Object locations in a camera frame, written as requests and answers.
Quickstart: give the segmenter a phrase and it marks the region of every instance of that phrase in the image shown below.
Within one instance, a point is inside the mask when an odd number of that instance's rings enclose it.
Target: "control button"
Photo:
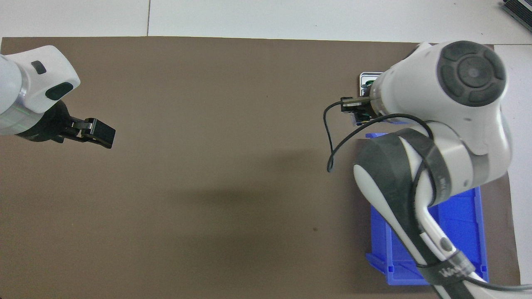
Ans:
[[[469,87],[482,87],[493,77],[491,64],[482,57],[468,57],[458,65],[460,81]]]
[[[443,248],[443,250],[445,251],[448,251],[448,252],[451,252],[453,251],[453,244],[451,243],[451,241],[449,241],[449,239],[447,238],[442,238],[440,241],[439,241],[439,245]]]
[[[477,90],[469,94],[469,101],[475,104],[487,105],[495,101],[502,93],[502,88],[498,84],[491,84],[488,88]]]
[[[506,79],[506,74],[504,73],[504,65],[502,64],[501,59],[495,54],[495,52],[491,50],[486,50],[484,52],[484,57],[488,59],[488,61],[493,66],[493,71],[495,72],[495,77],[499,80]]]
[[[47,98],[57,101],[73,89],[74,86],[72,84],[63,82],[47,90],[45,95]]]
[[[46,68],[44,67],[41,61],[38,61],[38,60],[33,61],[31,65],[37,71],[37,74],[44,74],[46,72]]]
[[[458,82],[454,69],[449,65],[444,65],[440,68],[440,75],[442,76],[443,83],[455,96],[462,96],[464,93],[463,86]]]
[[[456,43],[449,44],[442,49],[443,57],[458,61],[460,57],[467,54],[474,54],[480,50],[479,45],[471,41],[457,41]]]

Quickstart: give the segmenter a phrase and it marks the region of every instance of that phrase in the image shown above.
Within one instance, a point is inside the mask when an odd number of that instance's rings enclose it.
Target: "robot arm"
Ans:
[[[111,148],[113,128],[71,117],[61,101],[79,84],[70,62],[53,46],[0,55],[0,135],[35,142],[67,138]]]
[[[504,66],[491,49],[469,41],[422,43],[381,74],[367,97],[342,101],[342,110],[355,118],[406,113],[428,125],[371,139],[353,170],[361,192],[442,298],[532,298],[530,286],[485,283],[428,212],[506,172],[511,138],[500,107],[505,91]]]

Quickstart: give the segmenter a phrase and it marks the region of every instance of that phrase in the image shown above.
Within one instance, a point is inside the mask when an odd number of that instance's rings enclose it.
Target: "white floor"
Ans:
[[[504,113],[514,135],[509,170],[521,282],[532,283],[532,33],[499,0],[3,0],[0,37],[203,36],[371,41],[467,39],[495,44],[510,87]]]

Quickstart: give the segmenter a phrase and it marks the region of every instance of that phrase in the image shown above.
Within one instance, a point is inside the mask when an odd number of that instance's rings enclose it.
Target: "blue plastic bin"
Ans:
[[[475,265],[476,273],[489,281],[480,188],[457,194],[429,208],[429,212],[456,248]],[[389,285],[428,285],[397,235],[373,206],[371,250],[366,258],[386,276]]]

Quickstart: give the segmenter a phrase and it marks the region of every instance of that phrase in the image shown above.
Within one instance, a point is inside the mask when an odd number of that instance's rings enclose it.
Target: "cable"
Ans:
[[[494,285],[490,283],[485,283],[484,281],[477,280],[475,278],[466,277],[466,281],[477,285],[482,288],[487,288],[490,290],[497,290],[500,292],[521,292],[524,290],[532,290],[532,285],[521,285],[521,286],[500,286],[500,285]]]
[[[394,113],[394,114],[383,115],[381,117],[377,117],[377,118],[375,118],[375,119],[363,124],[362,126],[358,127],[356,130],[354,130],[349,135],[347,135],[340,143],[338,143],[338,145],[336,146],[335,149],[332,149],[332,143],[331,143],[331,149],[332,150],[331,150],[331,155],[329,156],[329,161],[327,162],[327,172],[332,172],[334,155],[336,154],[336,152],[338,152],[338,150],[340,149],[340,147],[342,145],[344,145],[349,139],[351,139],[351,137],[353,137],[356,134],[360,133],[360,131],[362,131],[363,129],[369,127],[370,125],[372,125],[374,123],[381,122],[383,120],[387,120],[387,119],[390,119],[390,118],[408,118],[408,119],[411,119],[411,120],[417,122],[418,124],[420,124],[425,129],[425,131],[427,131],[427,134],[429,135],[429,138],[434,140],[434,134],[432,133],[432,130],[430,130],[430,128],[427,125],[427,123],[424,122],[420,118],[417,118],[417,117],[415,117],[413,115],[410,115],[410,114],[404,114],[404,113]]]
[[[327,137],[329,138],[329,147],[331,149],[331,153],[333,152],[333,140],[331,139],[331,134],[330,134],[330,131],[329,131],[329,126],[327,126],[327,112],[329,112],[329,110],[334,107],[334,106],[338,106],[338,105],[341,105],[342,102],[339,101],[339,102],[336,102],[336,103],[332,103],[330,104],[327,108],[325,108],[325,110],[323,111],[323,124],[325,125],[325,131],[327,131]]]

